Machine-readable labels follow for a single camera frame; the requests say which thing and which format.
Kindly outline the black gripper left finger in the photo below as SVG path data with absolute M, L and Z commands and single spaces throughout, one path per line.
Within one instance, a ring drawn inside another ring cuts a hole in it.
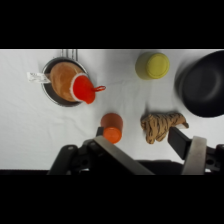
M 102 157 L 102 162 L 107 171 L 116 174 L 130 175 L 153 175 L 153 172 L 132 159 L 117 146 L 103 137 L 103 127 L 99 127 L 94 138 L 95 151 L 98 157 Z

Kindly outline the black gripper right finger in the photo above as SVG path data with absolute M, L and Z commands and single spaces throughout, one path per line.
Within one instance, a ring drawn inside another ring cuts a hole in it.
M 184 161 L 182 175 L 203 175 L 207 154 L 207 140 L 194 136 L 189 139 L 179 129 L 172 127 L 168 134 L 168 143 Z

